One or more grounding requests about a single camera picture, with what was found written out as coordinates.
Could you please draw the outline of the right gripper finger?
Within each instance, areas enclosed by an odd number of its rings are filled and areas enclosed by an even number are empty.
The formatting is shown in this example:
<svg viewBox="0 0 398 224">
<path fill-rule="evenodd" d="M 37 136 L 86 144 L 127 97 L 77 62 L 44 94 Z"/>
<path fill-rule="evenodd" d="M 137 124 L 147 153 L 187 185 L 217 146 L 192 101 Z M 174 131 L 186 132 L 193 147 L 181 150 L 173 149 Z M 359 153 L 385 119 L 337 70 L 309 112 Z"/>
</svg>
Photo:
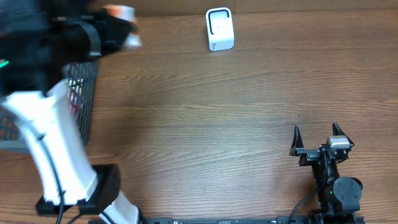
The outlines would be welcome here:
<svg viewBox="0 0 398 224">
<path fill-rule="evenodd" d="M 301 137 L 301 133 L 299 130 L 299 126 L 295 125 L 294 127 L 294 138 L 292 141 L 292 145 L 290 148 L 289 155 L 290 156 L 299 156 L 303 153 L 304 151 L 304 145 Z"/>
<path fill-rule="evenodd" d="M 332 130 L 333 130 L 333 135 L 334 135 L 334 136 L 342 136 L 342 135 L 345 135 L 345 136 L 349 139 L 349 141 L 350 141 L 350 143 L 351 143 L 351 147 L 354 146 L 354 142 L 342 131 L 342 129 L 339 127 L 339 125 L 338 125 L 337 122 L 334 122 L 334 123 L 332 124 Z"/>
</svg>

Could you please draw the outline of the small orange tissue pack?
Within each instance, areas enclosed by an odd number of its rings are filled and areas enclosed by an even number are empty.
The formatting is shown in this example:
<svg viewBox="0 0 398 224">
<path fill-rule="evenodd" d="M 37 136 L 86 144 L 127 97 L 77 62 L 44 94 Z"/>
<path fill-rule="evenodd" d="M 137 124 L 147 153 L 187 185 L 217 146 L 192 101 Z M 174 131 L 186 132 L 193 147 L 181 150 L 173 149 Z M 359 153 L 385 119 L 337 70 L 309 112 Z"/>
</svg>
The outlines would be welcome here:
<svg viewBox="0 0 398 224">
<path fill-rule="evenodd" d="M 141 46 L 141 38 L 139 36 L 139 28 L 135 15 L 135 9 L 126 5 L 107 4 L 104 6 L 107 13 L 115 18 L 127 21 L 132 30 L 126 37 L 123 47 L 127 49 L 136 49 Z"/>
</svg>

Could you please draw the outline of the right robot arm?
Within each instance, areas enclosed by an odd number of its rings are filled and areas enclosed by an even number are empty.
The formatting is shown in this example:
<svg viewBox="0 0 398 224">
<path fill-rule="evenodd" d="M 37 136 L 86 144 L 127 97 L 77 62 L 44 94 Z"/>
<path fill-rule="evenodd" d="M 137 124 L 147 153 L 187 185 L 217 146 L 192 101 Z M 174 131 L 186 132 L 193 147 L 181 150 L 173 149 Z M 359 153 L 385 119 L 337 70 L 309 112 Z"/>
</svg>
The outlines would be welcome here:
<svg viewBox="0 0 398 224">
<path fill-rule="evenodd" d="M 299 127 L 294 127 L 294 138 L 289 155 L 299 157 L 300 166 L 312 168 L 315 190 L 299 201 L 291 211 L 287 223 L 364 223 L 356 217 L 360 210 L 362 182 L 354 177 L 342 177 L 337 165 L 349 159 L 354 142 L 332 124 L 333 135 L 318 149 L 305 149 Z M 310 198 L 318 197 L 319 209 L 309 211 L 303 218 L 295 218 L 297 210 Z"/>
</svg>

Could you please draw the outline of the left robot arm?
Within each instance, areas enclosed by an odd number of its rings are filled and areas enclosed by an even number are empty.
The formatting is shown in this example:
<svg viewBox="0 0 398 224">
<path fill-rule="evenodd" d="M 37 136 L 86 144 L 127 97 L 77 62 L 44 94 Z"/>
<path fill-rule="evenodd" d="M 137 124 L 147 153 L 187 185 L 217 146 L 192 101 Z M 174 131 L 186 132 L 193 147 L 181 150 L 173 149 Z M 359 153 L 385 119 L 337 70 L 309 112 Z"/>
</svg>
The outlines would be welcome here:
<svg viewBox="0 0 398 224">
<path fill-rule="evenodd" d="M 116 164 L 92 165 L 68 105 L 64 69 L 140 45 L 136 11 L 86 1 L 1 2 L 1 106 L 11 112 L 44 190 L 35 209 L 57 220 L 71 207 L 105 223 L 138 224 Z"/>
</svg>

